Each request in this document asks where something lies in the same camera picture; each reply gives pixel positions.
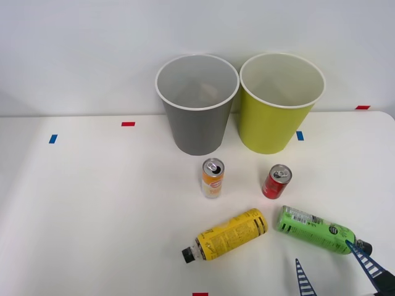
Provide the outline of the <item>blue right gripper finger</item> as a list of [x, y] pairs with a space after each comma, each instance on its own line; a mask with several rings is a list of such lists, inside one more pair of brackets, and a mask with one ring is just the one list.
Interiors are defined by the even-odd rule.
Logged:
[[373, 251], [371, 244], [358, 240], [355, 244], [346, 240], [346, 245], [355, 256], [364, 273], [377, 292], [394, 292], [394, 275], [370, 257]]
[[295, 264], [300, 296], [317, 296], [316, 291], [314, 290], [302, 268], [302, 265], [300, 264], [300, 261], [297, 258], [295, 259]]

